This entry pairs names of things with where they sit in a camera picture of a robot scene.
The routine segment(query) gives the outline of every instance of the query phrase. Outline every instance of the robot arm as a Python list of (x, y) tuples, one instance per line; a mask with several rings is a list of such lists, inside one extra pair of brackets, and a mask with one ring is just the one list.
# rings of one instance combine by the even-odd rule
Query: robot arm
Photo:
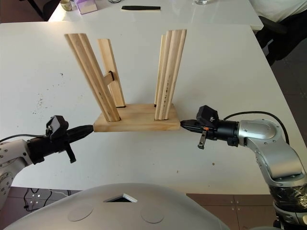
[(244, 146), (256, 154), (265, 182), (274, 198), (277, 215), (285, 224), (307, 226), (307, 177), (298, 154), (282, 137), (282, 129), (272, 121), (219, 120), (217, 111), (202, 106), (197, 120), (181, 121), (189, 131), (201, 133), (198, 144), (206, 139), (225, 140), (229, 146)]
[(92, 133), (93, 126), (67, 128), (68, 122), (62, 116), (53, 116), (43, 136), (28, 141), (0, 142), (0, 210), (13, 179), (24, 167), (42, 162), (45, 156), (62, 151), (67, 152), (71, 163), (76, 161), (70, 143)]

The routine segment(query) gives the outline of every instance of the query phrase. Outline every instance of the black cable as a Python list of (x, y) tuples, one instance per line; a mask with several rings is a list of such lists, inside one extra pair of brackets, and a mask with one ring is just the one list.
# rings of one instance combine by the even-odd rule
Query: black cable
[[(32, 188), (27, 188), (27, 191), (26, 191), (25, 194), (24, 194), (24, 209), (25, 209), (27, 212), (33, 212), (33, 211), (36, 211), (36, 210), (39, 210), (39, 209), (40, 209), (40, 208), (34, 208), (34, 209), (29, 210), (29, 204), (28, 204), (27, 200), (25, 199), (25, 197), (27, 196), (27, 194), (28, 194), (28, 192), (29, 192), (30, 190), (31, 190), (32, 193), (35, 194), (35, 193), (37, 193), (37, 192), (39, 191), (39, 188), (37, 189), (36, 192), (34, 192), (34, 191), (32, 190)], [(50, 191), (50, 195), (49, 195), (48, 198), (45, 200), (43, 207), (46, 206), (46, 203), (47, 203), (47, 201), (49, 200), (49, 198), (50, 198), (51, 196), (52, 196), (52, 191)]]
[(28, 204), (27, 200), (25, 199), (25, 197), (27, 196), (29, 191), (30, 191), (30, 189), (28, 188), (27, 191), (24, 194), (24, 209), (27, 212), (33, 212), (33, 211), (39, 210), (39, 208), (34, 208), (34, 209), (29, 210), (29, 204)]
[(50, 191), (50, 195), (48, 196), (48, 198), (45, 200), (43, 207), (46, 206), (47, 201), (49, 200), (49, 198), (52, 196), (52, 191)]
[(11, 138), (16, 138), (16, 137), (33, 137), (33, 138), (40, 138), (43, 137), (44, 135), (32, 135), (32, 134), (17, 134), (17, 135), (13, 135), (13, 136), (9, 136), (7, 138), (4, 138), (2, 140), (0, 140), (0, 142), (3, 142), (5, 140), (11, 139)]
[(35, 193), (37, 193), (39, 191), (39, 188), (36, 190), (36, 192), (33, 191), (33, 188), (30, 188), (30, 190), (31, 190), (32, 193), (35, 194)]
[(108, 2), (110, 2), (110, 3), (119, 3), (119, 2), (121, 2), (121, 0), (108, 0)]
[(263, 111), (246, 111), (246, 112), (231, 114), (231, 115), (225, 117), (224, 120), (227, 120), (227, 119), (229, 119), (233, 116), (242, 115), (242, 114), (265, 114), (265, 115), (269, 115), (269, 116), (273, 117), (282, 127), (286, 142), (287, 142), (288, 145), (290, 145), (289, 136), (288, 136), (288, 132), (286, 130), (286, 127), (283, 125), (282, 121), (277, 116), (275, 116), (274, 114), (271, 114), (271, 113), (268, 113), (268, 112), (263, 112)]

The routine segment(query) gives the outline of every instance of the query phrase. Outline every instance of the light wood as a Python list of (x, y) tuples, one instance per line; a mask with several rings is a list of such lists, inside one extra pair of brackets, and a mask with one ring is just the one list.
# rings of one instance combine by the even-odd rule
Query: light wood
[(91, 80), (90, 80), (90, 78), (89, 78), (89, 73), (85, 70), (85, 68), (84, 68), (84, 66), (83, 66), (84, 61), (83, 61), (83, 62), (81, 61), (81, 59), (79, 58), (79, 55), (78, 55), (78, 53), (77, 53), (77, 51), (76, 51), (76, 49), (75, 49), (75, 46), (74, 46), (74, 44), (72, 43), (71, 38), (72, 38), (73, 36), (72, 36), (72, 35), (69, 35), (69, 34), (65, 34), (64, 36), (65, 36), (65, 38), (66, 38), (66, 40), (67, 40), (67, 42), (68, 42), (68, 44), (69, 44), (69, 46), (70, 46), (70, 48), (71, 48), (73, 54), (75, 55), (75, 58), (76, 58), (76, 60), (77, 60), (77, 62), (78, 62), (78, 64), (79, 64), (79, 66), (80, 66), (80, 68), (81, 68), (81, 70), (82, 70), (82, 72), (83, 72), (85, 78), (86, 78), (86, 81), (87, 81), (88, 85), (89, 85), (90, 88), (91, 88), (91, 91), (92, 91), (92, 93), (93, 93), (93, 95), (94, 95), (94, 97), (95, 97), (95, 99), (96, 99), (96, 101), (97, 101), (97, 103), (98, 103), (98, 105), (99, 105), (101, 111), (102, 111), (103, 113), (105, 113), (105, 109), (103, 108), (102, 103), (101, 103), (101, 98), (99, 97), (99, 94), (98, 94), (98, 89), (97, 89), (97, 87), (96, 87), (94, 84), (91, 83)]
[(166, 102), (166, 111), (165, 111), (165, 114), (164, 114), (165, 115), (164, 119), (168, 119), (169, 110), (170, 110), (171, 103), (172, 103), (172, 100), (173, 100), (175, 85), (176, 85), (177, 76), (178, 76), (178, 72), (179, 72), (179, 66), (180, 66), (180, 62), (181, 62), (183, 47), (184, 47), (184, 43), (185, 43), (185, 40), (186, 40), (187, 30), (181, 30), (180, 33), (181, 33), (181, 35), (180, 35), (180, 42), (179, 42), (179, 47), (178, 47), (178, 52), (177, 52), (177, 57), (176, 57), (175, 69), (174, 69), (174, 73), (173, 73), (172, 83), (171, 83), (170, 88), (169, 88), (169, 95), (168, 95), (167, 102)]
[(112, 73), (109, 72), (104, 76), (105, 85), (110, 84), (112, 81), (113, 81)]
[(94, 123), (94, 132), (123, 131), (167, 131), (179, 130), (180, 121), (174, 105), (171, 105), (169, 119), (157, 121), (154, 119), (154, 104), (127, 104), (126, 108), (118, 108), (120, 121), (108, 122), (101, 114)]
[(160, 86), (160, 81), (161, 81), (164, 49), (165, 49), (165, 35), (162, 35), (161, 36), (160, 55), (159, 55), (159, 66), (158, 66), (158, 80), (157, 80), (157, 85), (156, 85), (156, 88), (155, 88), (155, 96), (154, 96), (154, 104), (155, 105), (157, 105), (157, 100), (158, 100), (158, 88)]
[(98, 39), (98, 44), (100, 47), (100, 53), (102, 56), (102, 61), (105, 71), (107, 73), (111, 71), (114, 76), (114, 81), (112, 81), (109, 84), (109, 89), (112, 94), (114, 103), (116, 107), (124, 107), (126, 104), (119, 81), (118, 71), (115, 64), (111, 42), (109, 39)]
[(170, 88), (172, 87), (173, 83), (174, 69), (175, 69), (176, 57), (180, 42), (180, 35), (181, 35), (180, 30), (172, 31), (172, 38), (169, 48), (167, 67), (165, 72), (165, 80), (163, 85), (162, 103), (160, 106), (159, 120), (167, 119), (165, 112), (167, 108), (168, 97), (170, 95)]
[(95, 98), (99, 100), (98, 104), (106, 120), (120, 120), (110, 92), (102, 80), (103, 75), (86, 34), (66, 34), (65, 37), (90, 84)]
[(159, 86), (156, 97), (156, 120), (168, 119), (168, 113), (170, 111), (170, 105), (173, 99), (186, 32), (187, 30), (173, 30), (166, 33), (165, 53), (161, 76), (158, 80)]
[(157, 101), (156, 101), (156, 111), (155, 111), (155, 120), (161, 120), (160, 119), (160, 108), (162, 105), (162, 94), (163, 94), (163, 87), (165, 82), (165, 73), (166, 73), (166, 67), (167, 67), (167, 60), (168, 60), (168, 53), (170, 48), (172, 38), (172, 31), (167, 31), (165, 36), (165, 44), (164, 44), (164, 56), (163, 56), (163, 63), (162, 63), (162, 71), (161, 71), (161, 78), (159, 82), (158, 87), (158, 95), (157, 95)]

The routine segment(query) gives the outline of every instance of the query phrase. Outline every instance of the white table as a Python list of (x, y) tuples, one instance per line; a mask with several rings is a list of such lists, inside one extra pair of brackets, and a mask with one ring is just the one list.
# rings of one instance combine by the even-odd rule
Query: white table
[[(112, 4), (107, 0), (96, 0), (98, 11), (80, 15), (74, 6), (66, 12), (59, 5), (50, 22), (87, 21), (100, 22), (174, 22), (191, 24), (244, 24), (252, 30), (261, 30), (263, 24), (249, 0), (209, 0), (206, 5), (197, 5), (193, 0), (125, 0)], [(121, 11), (123, 5), (161, 6), (161, 11)]]
[[(153, 103), (161, 34), (187, 28), (173, 103), (180, 120), (194, 119), (207, 104), (228, 114), (262, 110), (285, 124), (307, 166), (306, 147), (253, 32), (246, 25), (163, 25), (110, 22), (0, 25), (0, 138), (42, 134), (52, 115), (70, 127), (92, 124), (99, 107), (64, 33), (87, 33), (101, 63), (97, 38), (110, 38), (126, 103)], [(241, 119), (269, 118), (244, 115)], [(77, 161), (53, 154), (23, 169), (13, 185), (87, 189), (123, 182), (161, 184), (189, 193), (267, 194), (253, 152), (179, 131), (92, 133), (71, 145)]]

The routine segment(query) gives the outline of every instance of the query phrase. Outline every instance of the tiled floor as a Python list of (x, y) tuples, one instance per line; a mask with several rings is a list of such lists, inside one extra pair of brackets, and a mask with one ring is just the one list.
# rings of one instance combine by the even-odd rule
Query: tiled floor
[[(41, 7), (47, 1), (37, 0), (37, 4)], [(42, 21), (42, 19), (27, 1), (0, 0), (0, 22), (34, 21)], [(307, 144), (307, 39), (301, 42), (287, 58), (274, 63), (272, 70)], [(0, 230), (29, 213), (24, 209), (26, 190), (26, 188), (11, 189), (5, 207), (0, 212)], [(49, 190), (41, 189), (35, 194), (30, 191), (25, 199), (30, 204), (30, 209), (40, 208), (49, 195)], [(189, 196), (219, 217), (231, 230), (247, 230), (263, 225), (271, 226), (275, 220), (272, 199), (269, 195)], [(53, 193), (46, 205), (64, 197), (63, 194)]]
[(307, 145), (307, 39), (285, 59), (275, 62), (272, 71)]

